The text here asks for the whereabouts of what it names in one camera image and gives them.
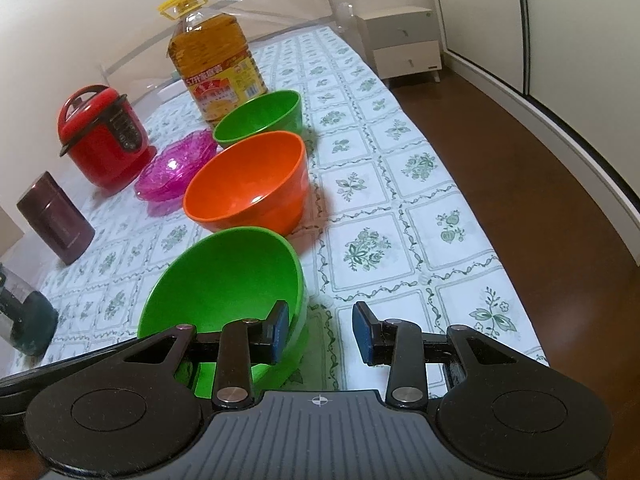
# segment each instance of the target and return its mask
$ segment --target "red rice cooker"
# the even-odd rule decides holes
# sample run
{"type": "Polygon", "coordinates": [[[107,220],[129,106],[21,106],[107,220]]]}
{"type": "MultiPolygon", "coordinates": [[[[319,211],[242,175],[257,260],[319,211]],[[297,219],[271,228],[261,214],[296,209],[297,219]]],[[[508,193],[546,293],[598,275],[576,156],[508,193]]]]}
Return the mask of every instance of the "red rice cooker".
{"type": "Polygon", "coordinates": [[[79,89],[60,110],[60,156],[69,154],[89,182],[114,194],[127,187],[156,154],[127,100],[105,85],[79,89]],[[92,94],[83,100],[82,96],[92,94]]]}

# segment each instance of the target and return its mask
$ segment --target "orange bowl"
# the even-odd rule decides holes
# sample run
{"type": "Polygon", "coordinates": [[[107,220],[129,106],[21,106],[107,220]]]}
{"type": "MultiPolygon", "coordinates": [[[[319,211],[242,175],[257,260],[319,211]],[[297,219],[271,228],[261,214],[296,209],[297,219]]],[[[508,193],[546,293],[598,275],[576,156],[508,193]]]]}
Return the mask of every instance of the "orange bowl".
{"type": "Polygon", "coordinates": [[[258,226],[287,236],[308,190],[305,143],[291,132],[268,132],[212,158],[187,187],[182,206],[209,231],[258,226]]]}

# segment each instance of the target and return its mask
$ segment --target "cooking oil bottle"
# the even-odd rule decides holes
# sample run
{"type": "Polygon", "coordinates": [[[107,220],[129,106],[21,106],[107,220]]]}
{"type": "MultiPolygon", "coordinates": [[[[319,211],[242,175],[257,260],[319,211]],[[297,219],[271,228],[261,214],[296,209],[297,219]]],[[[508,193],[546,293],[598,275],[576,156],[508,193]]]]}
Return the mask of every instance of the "cooking oil bottle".
{"type": "Polygon", "coordinates": [[[207,0],[167,0],[158,7],[179,20],[168,55],[214,128],[231,110],[266,93],[238,20],[203,7],[207,0]]]}

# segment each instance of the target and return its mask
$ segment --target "drawer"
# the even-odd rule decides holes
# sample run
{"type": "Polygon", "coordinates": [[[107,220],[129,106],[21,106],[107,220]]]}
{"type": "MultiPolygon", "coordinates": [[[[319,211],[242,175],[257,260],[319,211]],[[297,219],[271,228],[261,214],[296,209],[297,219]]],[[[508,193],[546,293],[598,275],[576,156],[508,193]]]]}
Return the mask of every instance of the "drawer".
{"type": "Polygon", "coordinates": [[[366,27],[371,50],[433,41],[440,37],[436,15],[426,10],[373,18],[366,21],[366,27]]]}
{"type": "Polygon", "coordinates": [[[380,79],[442,69],[437,41],[390,46],[373,51],[380,79]]]}

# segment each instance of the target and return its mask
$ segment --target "yellow bottle cap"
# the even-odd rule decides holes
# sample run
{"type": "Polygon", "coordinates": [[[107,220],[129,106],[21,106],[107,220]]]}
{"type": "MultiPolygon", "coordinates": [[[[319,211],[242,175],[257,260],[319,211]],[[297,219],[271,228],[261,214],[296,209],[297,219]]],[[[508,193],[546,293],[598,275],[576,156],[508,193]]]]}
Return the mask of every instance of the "yellow bottle cap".
{"type": "Polygon", "coordinates": [[[158,6],[158,11],[170,20],[177,20],[180,16],[199,9],[207,2],[208,0],[167,0],[158,6]]]}

